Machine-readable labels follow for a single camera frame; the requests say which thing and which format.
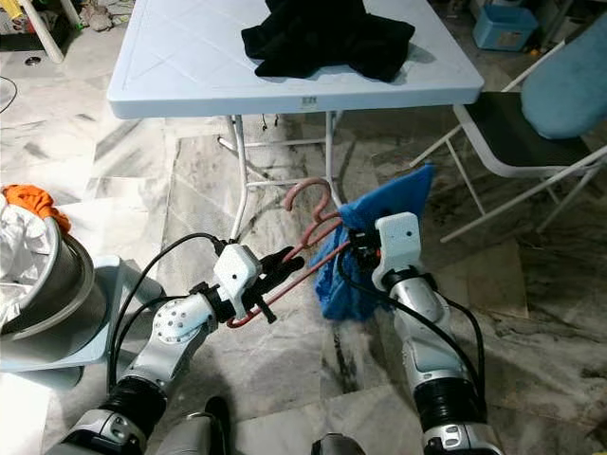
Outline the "blue garment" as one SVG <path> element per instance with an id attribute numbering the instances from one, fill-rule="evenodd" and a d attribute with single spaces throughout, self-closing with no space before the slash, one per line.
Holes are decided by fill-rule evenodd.
<path id="1" fill-rule="evenodd" d="M 342 225 L 333 230 L 308 264 L 320 264 L 337 247 L 350 240 L 353 231 L 367 233 L 376 229 L 377 218 L 407 211 L 422 215 L 435 173 L 434 165 L 426 164 L 407 176 L 391 179 L 386 185 L 343 204 L 339 208 Z M 325 319 L 364 321 L 383 307 L 378 300 L 356 289 L 356 284 L 370 286 L 370 279 L 356 272 L 356 265 L 353 248 L 347 247 L 337 259 L 322 264 L 317 270 L 315 291 Z"/>

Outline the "pink plastic clothes hanger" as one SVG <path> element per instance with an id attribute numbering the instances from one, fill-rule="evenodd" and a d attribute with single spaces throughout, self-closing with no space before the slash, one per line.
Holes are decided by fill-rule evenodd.
<path id="1" fill-rule="evenodd" d="M 320 177 L 309 177 L 303 179 L 298 183 L 295 183 L 294 186 L 290 188 L 289 191 L 286 192 L 285 200 L 283 200 L 282 207 L 286 209 L 286 211 L 291 211 L 294 208 L 295 199 L 301 193 L 307 190 L 309 187 L 321 187 L 323 190 L 331 190 L 331 183 L 326 181 L 326 179 L 322 179 Z M 333 235 L 334 231 L 339 228 L 343 224 L 341 220 L 340 213 L 337 209 L 329 209 L 331 204 L 331 200 L 323 199 L 322 201 L 318 201 L 317 204 L 313 205 L 313 209 L 311 211 L 311 225 L 307 226 L 307 229 L 303 231 L 300 239 L 293 246 L 298 248 L 299 256 L 301 252 L 306 250 L 307 248 L 312 248 L 315 246 L 320 246 L 321 243 L 324 243 L 326 239 L 330 238 Z M 345 243 L 339 243 L 338 246 L 335 246 L 333 250 L 324 256 L 317 255 L 315 257 L 316 262 L 312 265 L 309 265 L 306 269 L 306 277 L 311 278 L 313 274 L 317 273 L 317 270 L 322 268 L 322 265 L 329 264 L 329 262 L 333 262 L 337 259 L 340 252 L 343 252 L 347 248 L 347 240 Z M 272 304 L 276 303 L 277 300 L 281 298 L 268 298 L 265 299 L 268 304 L 268 309 Z M 260 315 L 259 309 L 251 309 L 250 316 L 247 316 L 243 319 L 232 319 L 226 322 L 226 325 L 231 329 L 242 328 L 242 326 L 246 325 L 247 322 L 255 320 L 255 318 L 262 316 Z"/>

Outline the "white garment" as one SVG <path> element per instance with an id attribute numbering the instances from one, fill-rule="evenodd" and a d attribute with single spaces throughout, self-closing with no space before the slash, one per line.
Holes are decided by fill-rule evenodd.
<path id="1" fill-rule="evenodd" d="M 29 307 L 48 272 L 66 229 L 55 217 L 5 203 L 0 209 L 0 321 L 13 321 Z"/>

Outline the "right robot leg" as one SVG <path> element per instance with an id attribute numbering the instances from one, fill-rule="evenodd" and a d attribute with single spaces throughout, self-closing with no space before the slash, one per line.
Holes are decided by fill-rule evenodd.
<path id="1" fill-rule="evenodd" d="M 360 443 L 341 433 L 326 433 L 309 449 L 309 455 L 367 455 Z"/>

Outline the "robot leg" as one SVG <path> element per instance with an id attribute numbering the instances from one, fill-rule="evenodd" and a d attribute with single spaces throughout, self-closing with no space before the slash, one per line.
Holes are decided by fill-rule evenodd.
<path id="1" fill-rule="evenodd" d="M 360 443 L 341 433 L 326 433 L 309 449 L 309 455 L 367 455 Z"/>
<path id="2" fill-rule="evenodd" d="M 215 395 L 203 411 L 171 428 L 155 455 L 233 455 L 229 400 Z"/>

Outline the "left robot leg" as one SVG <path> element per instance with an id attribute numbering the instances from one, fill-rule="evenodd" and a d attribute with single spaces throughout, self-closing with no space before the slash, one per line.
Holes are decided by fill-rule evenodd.
<path id="1" fill-rule="evenodd" d="M 233 455 L 229 400 L 215 395 L 203 411 L 171 428 L 155 455 Z"/>

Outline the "white grey folding chair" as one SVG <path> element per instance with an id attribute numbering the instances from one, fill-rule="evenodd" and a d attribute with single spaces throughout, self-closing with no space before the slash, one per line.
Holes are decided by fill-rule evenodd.
<path id="1" fill-rule="evenodd" d="M 559 49 L 569 43 L 571 42 L 563 42 L 552 47 L 546 55 L 526 69 L 524 74 L 512 80 L 502 91 L 485 92 L 472 104 L 454 105 L 452 110 L 458 117 L 458 125 L 437 139 L 420 156 L 414 157 L 412 165 L 417 166 L 439 147 L 451 149 L 451 139 L 455 135 L 464 134 L 473 151 L 480 157 L 481 163 L 491 173 L 507 178 L 537 178 L 539 181 L 537 186 L 508 200 L 497 209 L 486 209 L 480 200 L 480 195 L 474 189 L 467 171 L 460 170 L 460 177 L 469 188 L 469 194 L 481 215 L 476 220 L 443 237 L 444 243 L 449 243 L 451 240 L 459 238 L 460 235 L 484 225 L 490 218 L 502 215 L 530 196 L 550 191 L 552 186 L 565 177 L 579 177 L 577 185 L 535 228 L 537 231 L 544 231 L 589 185 L 591 179 L 601 169 L 606 168 L 607 146 L 593 151 L 586 146 L 581 136 L 568 139 L 545 138 L 530 126 L 522 113 L 521 95 L 524 80 L 535 69 L 538 69 L 546 58 L 554 56 Z"/>

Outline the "black garment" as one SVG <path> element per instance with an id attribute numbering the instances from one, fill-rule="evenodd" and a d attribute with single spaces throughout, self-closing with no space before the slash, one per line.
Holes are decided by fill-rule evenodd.
<path id="1" fill-rule="evenodd" d="M 261 78 L 307 79 L 325 66 L 393 82 L 407 61 L 415 27 L 367 11 L 363 0 L 266 0 L 264 22 L 240 30 Z"/>

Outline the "steel bucket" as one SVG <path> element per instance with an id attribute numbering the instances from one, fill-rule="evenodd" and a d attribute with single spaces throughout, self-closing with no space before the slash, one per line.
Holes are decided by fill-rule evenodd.
<path id="1" fill-rule="evenodd" d="M 66 234 L 51 218 L 44 218 L 45 233 L 38 238 L 44 254 L 34 254 L 34 282 L 19 290 L 9 303 L 16 316 L 1 325 L 3 339 L 35 337 L 64 322 L 90 324 L 104 311 L 104 298 L 97 295 L 94 261 L 83 244 Z"/>

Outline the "orange garment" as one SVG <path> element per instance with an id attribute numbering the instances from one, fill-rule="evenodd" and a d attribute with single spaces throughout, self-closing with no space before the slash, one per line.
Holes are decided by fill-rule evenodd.
<path id="1" fill-rule="evenodd" d="M 72 222 L 57 209 L 51 194 L 43 188 L 34 185 L 7 185 L 3 187 L 1 194 L 4 195 L 6 203 L 26 209 L 39 218 L 51 217 L 63 231 L 72 229 Z"/>

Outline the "light blue cushion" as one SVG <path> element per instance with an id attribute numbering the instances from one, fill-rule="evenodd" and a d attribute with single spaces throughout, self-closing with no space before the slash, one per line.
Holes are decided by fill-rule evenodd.
<path id="1" fill-rule="evenodd" d="M 549 139 L 576 138 L 607 118 L 607 33 L 585 31 L 522 87 L 522 113 Z"/>

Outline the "blue plastic basket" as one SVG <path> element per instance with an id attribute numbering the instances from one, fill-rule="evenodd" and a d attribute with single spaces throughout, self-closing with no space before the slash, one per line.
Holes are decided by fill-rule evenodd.
<path id="1" fill-rule="evenodd" d="M 538 26 L 537 18 L 529 9 L 484 5 L 473 28 L 473 42 L 481 49 L 521 51 Z"/>

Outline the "white pipe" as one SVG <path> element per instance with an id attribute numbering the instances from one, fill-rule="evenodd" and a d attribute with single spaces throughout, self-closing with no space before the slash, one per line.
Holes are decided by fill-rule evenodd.
<path id="1" fill-rule="evenodd" d="M 31 25 L 34 26 L 35 34 L 39 42 L 47 53 L 49 59 L 54 64 L 61 64 L 64 61 L 64 53 L 58 47 L 55 38 L 53 38 L 51 27 L 49 27 L 42 14 L 38 12 L 30 0 L 16 0 L 19 8 L 29 18 Z"/>

